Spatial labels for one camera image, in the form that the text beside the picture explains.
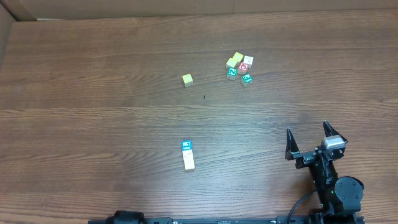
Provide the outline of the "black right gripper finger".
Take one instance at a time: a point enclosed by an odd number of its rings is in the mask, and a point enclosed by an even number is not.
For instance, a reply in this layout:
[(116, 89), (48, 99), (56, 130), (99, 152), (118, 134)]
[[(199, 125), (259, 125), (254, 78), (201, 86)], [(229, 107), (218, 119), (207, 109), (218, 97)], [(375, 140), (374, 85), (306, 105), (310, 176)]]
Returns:
[(285, 159), (290, 161), (297, 157), (297, 155), (300, 153), (300, 150), (289, 128), (287, 128), (286, 134), (287, 134), (287, 144), (285, 150)]
[(327, 120), (323, 121), (323, 129), (326, 137), (339, 136), (345, 142), (345, 144), (348, 143), (348, 140), (344, 136), (342, 136), (338, 131), (336, 131), (334, 127)]

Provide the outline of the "white pattern block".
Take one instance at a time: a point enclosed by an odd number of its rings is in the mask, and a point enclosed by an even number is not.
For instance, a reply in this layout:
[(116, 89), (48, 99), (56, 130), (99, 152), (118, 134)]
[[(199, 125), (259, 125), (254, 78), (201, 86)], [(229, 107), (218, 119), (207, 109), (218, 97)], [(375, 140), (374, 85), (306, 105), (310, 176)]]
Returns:
[(183, 150), (182, 151), (183, 154), (183, 159), (184, 160), (193, 160), (193, 151), (192, 150)]

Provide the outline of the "blue letter block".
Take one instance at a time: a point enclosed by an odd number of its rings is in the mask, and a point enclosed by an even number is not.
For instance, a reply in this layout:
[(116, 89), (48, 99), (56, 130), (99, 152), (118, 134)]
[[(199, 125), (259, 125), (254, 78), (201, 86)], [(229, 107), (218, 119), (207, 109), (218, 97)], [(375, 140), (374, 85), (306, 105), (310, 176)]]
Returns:
[(191, 140), (182, 141), (182, 150), (183, 151), (192, 150), (192, 141)]

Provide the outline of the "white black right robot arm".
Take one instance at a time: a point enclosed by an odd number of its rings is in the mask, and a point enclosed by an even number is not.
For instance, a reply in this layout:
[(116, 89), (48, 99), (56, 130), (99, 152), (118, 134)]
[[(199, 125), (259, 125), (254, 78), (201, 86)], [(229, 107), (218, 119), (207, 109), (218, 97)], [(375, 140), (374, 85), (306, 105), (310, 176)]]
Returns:
[[(300, 152), (290, 129), (287, 129), (285, 159), (294, 160), (297, 169), (308, 168), (315, 188), (299, 199), (280, 223), (364, 223), (356, 214), (361, 210), (364, 184), (351, 176), (339, 177), (333, 162), (344, 156), (348, 140), (326, 120), (325, 137), (313, 151)], [(307, 216), (295, 217), (295, 209), (314, 193), (321, 207)]]

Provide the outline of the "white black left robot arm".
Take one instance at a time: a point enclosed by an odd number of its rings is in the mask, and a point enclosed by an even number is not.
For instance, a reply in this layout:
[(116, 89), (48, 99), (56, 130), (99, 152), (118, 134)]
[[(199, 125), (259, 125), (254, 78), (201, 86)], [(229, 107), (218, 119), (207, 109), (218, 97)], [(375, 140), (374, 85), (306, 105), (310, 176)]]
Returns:
[(108, 217), (107, 224), (144, 224), (145, 218), (142, 212), (118, 210), (113, 216)]

